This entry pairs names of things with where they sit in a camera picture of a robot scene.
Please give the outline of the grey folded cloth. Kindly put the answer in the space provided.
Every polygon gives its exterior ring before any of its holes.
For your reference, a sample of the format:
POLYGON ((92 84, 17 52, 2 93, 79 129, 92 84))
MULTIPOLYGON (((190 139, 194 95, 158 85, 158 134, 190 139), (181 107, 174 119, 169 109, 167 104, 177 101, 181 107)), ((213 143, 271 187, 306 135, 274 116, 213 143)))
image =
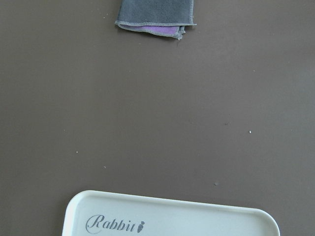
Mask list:
POLYGON ((185 27, 195 25, 193 7, 192 0, 123 0, 115 25, 180 40, 185 27))

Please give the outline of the cream rabbit tray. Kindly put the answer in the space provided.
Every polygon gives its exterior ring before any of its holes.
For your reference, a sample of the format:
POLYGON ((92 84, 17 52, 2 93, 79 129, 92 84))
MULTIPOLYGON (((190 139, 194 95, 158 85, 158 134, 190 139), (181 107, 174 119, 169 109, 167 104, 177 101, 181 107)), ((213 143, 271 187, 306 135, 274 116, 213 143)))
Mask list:
POLYGON ((278 236, 256 208, 87 190, 66 208, 64 236, 278 236))

